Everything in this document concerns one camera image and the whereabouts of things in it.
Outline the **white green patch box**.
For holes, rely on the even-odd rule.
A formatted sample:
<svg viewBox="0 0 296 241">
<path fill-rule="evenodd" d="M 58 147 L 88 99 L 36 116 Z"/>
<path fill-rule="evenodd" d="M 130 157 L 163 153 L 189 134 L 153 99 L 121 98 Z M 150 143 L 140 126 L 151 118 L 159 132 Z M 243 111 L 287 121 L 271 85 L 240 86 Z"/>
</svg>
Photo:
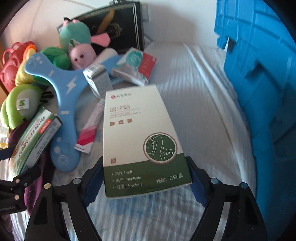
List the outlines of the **white green patch box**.
<svg viewBox="0 0 296 241">
<path fill-rule="evenodd" d="M 155 85 L 106 93 L 103 171 L 107 198 L 191 184 L 182 146 Z"/>
</svg>

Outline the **red teal medicine box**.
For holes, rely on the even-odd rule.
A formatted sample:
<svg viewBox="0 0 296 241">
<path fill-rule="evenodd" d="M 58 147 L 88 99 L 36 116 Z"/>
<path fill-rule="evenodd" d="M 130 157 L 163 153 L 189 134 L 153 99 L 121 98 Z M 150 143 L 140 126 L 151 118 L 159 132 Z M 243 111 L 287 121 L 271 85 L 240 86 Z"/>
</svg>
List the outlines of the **red teal medicine box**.
<svg viewBox="0 0 296 241">
<path fill-rule="evenodd" d="M 111 75 L 134 85 L 145 86 L 149 83 L 156 62 L 156 57 L 130 48 L 114 65 Z"/>
</svg>

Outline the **green white medicine box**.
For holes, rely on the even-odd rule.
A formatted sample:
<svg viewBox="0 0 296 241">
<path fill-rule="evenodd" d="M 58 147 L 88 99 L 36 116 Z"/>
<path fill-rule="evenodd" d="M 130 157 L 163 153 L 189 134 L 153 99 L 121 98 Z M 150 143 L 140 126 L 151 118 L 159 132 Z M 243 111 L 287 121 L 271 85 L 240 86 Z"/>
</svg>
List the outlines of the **green white medicine box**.
<svg viewBox="0 0 296 241">
<path fill-rule="evenodd" d="M 35 166 L 61 126 L 58 116 L 41 106 L 13 151 L 9 163 L 10 175 L 18 176 Z"/>
</svg>

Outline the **pink white ointment tube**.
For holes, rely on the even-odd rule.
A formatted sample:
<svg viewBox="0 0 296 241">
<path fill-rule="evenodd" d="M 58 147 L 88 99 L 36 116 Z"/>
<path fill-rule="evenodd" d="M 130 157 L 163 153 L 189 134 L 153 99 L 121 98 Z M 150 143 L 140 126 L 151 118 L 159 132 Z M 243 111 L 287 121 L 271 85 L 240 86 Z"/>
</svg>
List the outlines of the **pink white ointment tube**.
<svg viewBox="0 0 296 241">
<path fill-rule="evenodd" d="M 74 145 L 74 149 L 78 150 L 79 152 L 83 152 L 86 154 L 89 154 L 91 152 L 92 145 L 96 136 L 97 127 L 104 113 L 104 104 L 105 99 L 100 99 L 100 101 L 96 104 L 86 125 L 81 130 L 77 142 Z"/>
</svg>

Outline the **green caterpillar plush toy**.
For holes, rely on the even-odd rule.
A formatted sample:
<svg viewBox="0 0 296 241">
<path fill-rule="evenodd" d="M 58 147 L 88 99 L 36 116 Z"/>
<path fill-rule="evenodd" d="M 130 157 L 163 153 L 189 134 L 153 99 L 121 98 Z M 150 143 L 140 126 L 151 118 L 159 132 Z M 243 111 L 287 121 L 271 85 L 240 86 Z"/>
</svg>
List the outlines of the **green caterpillar plush toy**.
<svg viewBox="0 0 296 241">
<path fill-rule="evenodd" d="M 44 89 L 50 85 L 47 80 L 25 72 L 25 64 L 35 53 L 37 53 L 35 44 L 27 46 L 23 53 L 23 61 L 16 73 L 16 86 L 1 105 L 1 124 L 10 130 L 31 120 L 39 105 L 46 103 L 46 99 L 52 97 L 51 93 L 44 92 Z"/>
</svg>

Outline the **blue foam boomerang toy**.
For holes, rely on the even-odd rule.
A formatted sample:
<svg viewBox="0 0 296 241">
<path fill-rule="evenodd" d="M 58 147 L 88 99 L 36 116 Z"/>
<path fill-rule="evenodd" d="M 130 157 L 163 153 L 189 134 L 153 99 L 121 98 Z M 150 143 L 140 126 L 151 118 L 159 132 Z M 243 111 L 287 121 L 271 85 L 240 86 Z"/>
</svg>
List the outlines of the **blue foam boomerang toy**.
<svg viewBox="0 0 296 241">
<path fill-rule="evenodd" d="M 104 65 L 108 75 L 121 58 L 112 56 L 100 65 Z M 25 72 L 46 79 L 55 89 L 58 103 L 58 117 L 62 126 L 56 132 L 51 143 L 51 159 L 57 169 L 70 172 L 80 160 L 80 152 L 74 149 L 77 142 L 75 128 L 76 102 L 86 87 L 90 87 L 80 70 L 63 70 L 54 66 L 45 54 L 38 52 L 32 55 L 25 64 Z"/>
</svg>

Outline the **red bear-shaped plastic bag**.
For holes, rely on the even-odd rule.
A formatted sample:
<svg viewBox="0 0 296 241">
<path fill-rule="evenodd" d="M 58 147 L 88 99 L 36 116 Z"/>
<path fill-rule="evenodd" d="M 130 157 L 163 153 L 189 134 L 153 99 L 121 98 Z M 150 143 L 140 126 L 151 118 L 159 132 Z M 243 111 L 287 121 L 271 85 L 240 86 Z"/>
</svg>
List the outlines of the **red bear-shaped plastic bag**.
<svg viewBox="0 0 296 241">
<path fill-rule="evenodd" d="M 23 53 L 27 46 L 34 45 L 34 42 L 27 41 L 25 43 L 15 42 L 10 48 L 6 49 L 1 57 L 1 87 L 6 94 L 16 86 L 16 73 L 23 61 Z"/>
</svg>

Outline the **small grey white box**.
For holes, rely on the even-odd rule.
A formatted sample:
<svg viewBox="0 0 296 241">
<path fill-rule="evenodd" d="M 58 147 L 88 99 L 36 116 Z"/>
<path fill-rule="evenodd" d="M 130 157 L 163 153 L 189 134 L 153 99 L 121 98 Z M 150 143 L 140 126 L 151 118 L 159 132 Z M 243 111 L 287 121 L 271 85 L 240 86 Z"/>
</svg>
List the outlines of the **small grey white box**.
<svg viewBox="0 0 296 241">
<path fill-rule="evenodd" d="M 89 65 L 83 70 L 83 74 L 92 92 L 98 99 L 105 98 L 105 93 L 113 89 L 110 77 L 104 65 Z"/>
</svg>

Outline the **pink pig plush teal dress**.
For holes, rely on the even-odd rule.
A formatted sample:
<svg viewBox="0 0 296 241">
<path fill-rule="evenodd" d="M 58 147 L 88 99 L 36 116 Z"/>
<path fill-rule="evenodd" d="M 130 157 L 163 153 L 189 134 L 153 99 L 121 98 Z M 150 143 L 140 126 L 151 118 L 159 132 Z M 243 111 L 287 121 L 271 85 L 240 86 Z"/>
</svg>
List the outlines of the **pink pig plush teal dress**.
<svg viewBox="0 0 296 241">
<path fill-rule="evenodd" d="M 89 28 L 79 20 L 65 19 L 59 28 L 60 47 L 70 57 L 73 69 L 85 69 L 97 58 L 92 43 L 108 47 L 110 37 L 107 33 L 92 36 Z"/>
</svg>

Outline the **blue plastic storage crate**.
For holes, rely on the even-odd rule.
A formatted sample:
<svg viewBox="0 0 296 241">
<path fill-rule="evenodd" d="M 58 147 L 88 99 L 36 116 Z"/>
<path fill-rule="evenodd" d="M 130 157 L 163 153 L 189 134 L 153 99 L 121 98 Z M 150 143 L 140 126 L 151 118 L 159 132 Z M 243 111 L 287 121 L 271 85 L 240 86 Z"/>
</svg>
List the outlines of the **blue plastic storage crate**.
<svg viewBox="0 0 296 241">
<path fill-rule="evenodd" d="M 249 125 L 256 200 L 274 240 L 295 214 L 295 42 L 264 1 L 218 1 L 215 32 Z"/>
</svg>

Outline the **black gift box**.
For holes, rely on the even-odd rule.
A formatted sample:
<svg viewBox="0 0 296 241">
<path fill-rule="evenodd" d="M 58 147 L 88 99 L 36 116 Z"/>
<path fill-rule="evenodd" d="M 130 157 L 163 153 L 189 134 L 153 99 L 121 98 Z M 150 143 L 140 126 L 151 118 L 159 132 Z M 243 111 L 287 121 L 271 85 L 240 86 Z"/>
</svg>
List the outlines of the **black gift box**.
<svg viewBox="0 0 296 241">
<path fill-rule="evenodd" d="M 139 1 L 119 1 L 69 20 L 74 19 L 87 25 L 92 36 L 107 33 L 110 37 L 108 47 L 119 54 L 125 53 L 130 48 L 144 50 L 142 5 Z M 96 54 L 108 48 L 94 43 L 91 45 Z"/>
</svg>

